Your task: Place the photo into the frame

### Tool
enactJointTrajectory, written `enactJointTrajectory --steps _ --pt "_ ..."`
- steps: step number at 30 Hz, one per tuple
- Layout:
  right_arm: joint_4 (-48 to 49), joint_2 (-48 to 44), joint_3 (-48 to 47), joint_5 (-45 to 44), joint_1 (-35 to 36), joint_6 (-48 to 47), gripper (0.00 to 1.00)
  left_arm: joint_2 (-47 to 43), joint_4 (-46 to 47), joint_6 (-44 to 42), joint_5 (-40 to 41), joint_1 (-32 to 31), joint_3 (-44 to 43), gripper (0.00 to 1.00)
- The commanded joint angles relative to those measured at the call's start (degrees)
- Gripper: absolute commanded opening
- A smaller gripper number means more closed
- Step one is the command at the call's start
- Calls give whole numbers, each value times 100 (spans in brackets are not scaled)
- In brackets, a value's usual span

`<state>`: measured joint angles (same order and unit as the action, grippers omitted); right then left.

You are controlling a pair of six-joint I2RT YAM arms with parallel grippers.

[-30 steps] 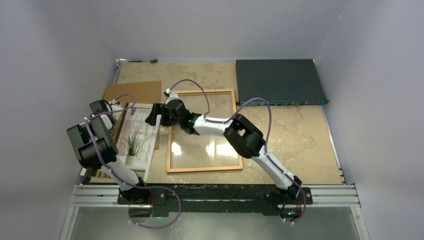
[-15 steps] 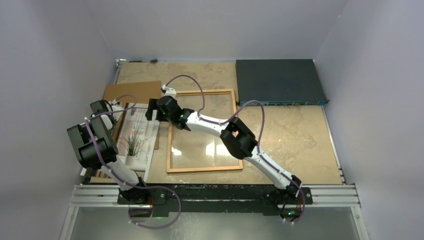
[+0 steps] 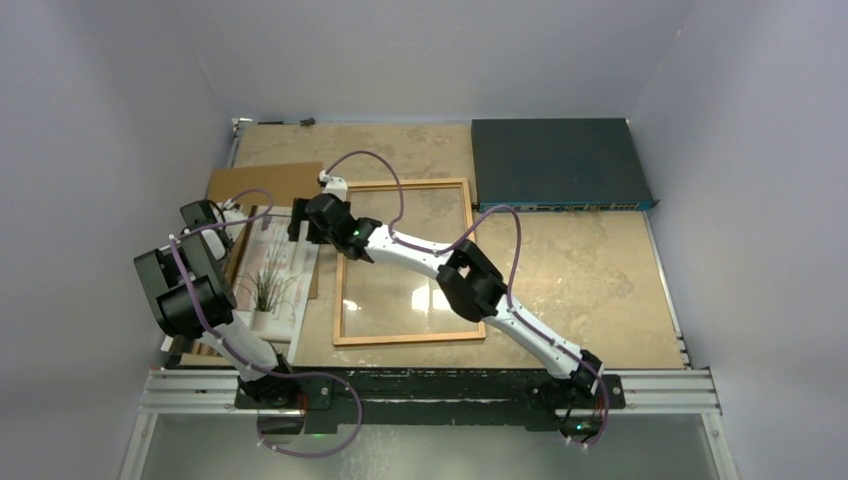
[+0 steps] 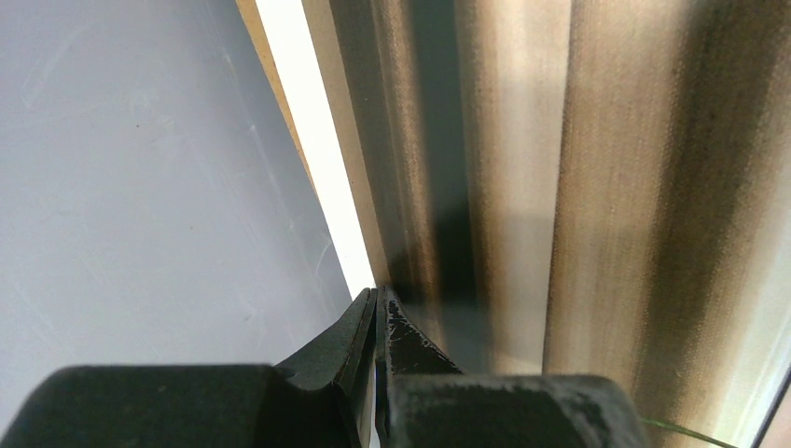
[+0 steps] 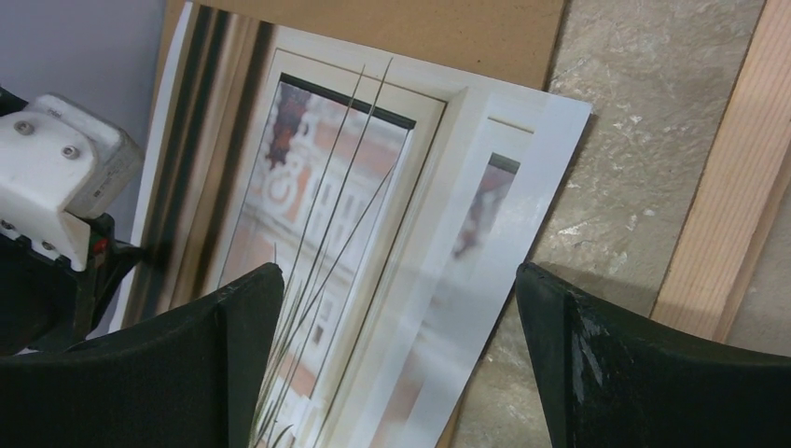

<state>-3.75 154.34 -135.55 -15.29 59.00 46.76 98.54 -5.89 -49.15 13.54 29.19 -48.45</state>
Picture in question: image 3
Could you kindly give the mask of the brown cardboard backing board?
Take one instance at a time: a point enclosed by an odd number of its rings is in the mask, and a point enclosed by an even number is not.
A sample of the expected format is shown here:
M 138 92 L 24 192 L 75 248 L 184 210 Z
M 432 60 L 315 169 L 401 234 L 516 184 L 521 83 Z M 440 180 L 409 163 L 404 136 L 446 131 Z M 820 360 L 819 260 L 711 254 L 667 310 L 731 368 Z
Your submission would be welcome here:
M 295 198 L 311 198 L 321 192 L 317 178 L 323 168 L 321 162 L 306 162 L 216 170 L 210 177 L 206 199 L 222 203 L 245 190 L 259 188 L 271 194 L 275 206 L 291 207 Z M 236 203 L 250 211 L 266 201 L 266 196 L 250 193 Z M 236 280 L 238 263 L 244 256 L 243 236 L 237 235 L 231 259 L 224 264 L 230 281 Z

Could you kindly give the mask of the plant photo print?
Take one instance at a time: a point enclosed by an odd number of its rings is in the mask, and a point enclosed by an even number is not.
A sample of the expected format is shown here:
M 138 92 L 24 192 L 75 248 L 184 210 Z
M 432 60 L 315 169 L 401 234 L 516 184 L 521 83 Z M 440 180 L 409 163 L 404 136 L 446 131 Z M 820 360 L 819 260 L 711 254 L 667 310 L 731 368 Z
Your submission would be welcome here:
M 224 274 L 224 285 L 232 291 L 237 318 L 262 340 L 273 344 L 292 361 L 297 352 L 307 302 L 317 297 L 317 260 L 319 248 L 306 240 L 290 242 L 287 227 L 292 210 L 288 207 L 254 206 L 248 216 L 258 218 L 245 223 L 243 257 L 238 263 L 236 280 L 227 279 L 224 267 L 231 259 L 237 237 L 229 237 L 228 249 L 211 249 Z

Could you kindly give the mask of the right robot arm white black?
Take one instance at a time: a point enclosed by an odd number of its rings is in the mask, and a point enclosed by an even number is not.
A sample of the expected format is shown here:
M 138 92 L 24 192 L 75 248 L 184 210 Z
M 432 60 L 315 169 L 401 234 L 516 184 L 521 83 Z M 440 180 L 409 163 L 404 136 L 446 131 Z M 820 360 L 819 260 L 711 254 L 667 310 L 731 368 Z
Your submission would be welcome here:
M 452 244 L 427 243 L 376 219 L 354 217 L 349 202 L 331 193 L 295 199 L 292 213 L 290 239 L 296 239 L 301 222 L 307 222 L 310 242 L 330 244 L 351 261 L 391 265 L 435 281 L 456 315 L 501 331 L 532 354 L 561 381 L 569 404 L 584 407 L 599 394 L 608 394 L 602 361 L 516 300 L 513 278 L 504 276 L 468 233 Z

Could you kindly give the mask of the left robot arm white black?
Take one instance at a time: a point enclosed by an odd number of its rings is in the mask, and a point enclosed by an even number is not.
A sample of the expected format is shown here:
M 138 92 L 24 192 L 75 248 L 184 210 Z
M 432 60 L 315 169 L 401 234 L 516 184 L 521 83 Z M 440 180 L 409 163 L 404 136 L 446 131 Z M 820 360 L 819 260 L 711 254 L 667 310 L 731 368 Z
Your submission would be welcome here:
M 210 200 L 180 213 L 184 230 L 133 260 L 154 320 L 166 336 L 208 346 L 236 369 L 236 407 L 295 407 L 302 390 L 291 366 L 237 316 L 224 274 L 245 216 Z

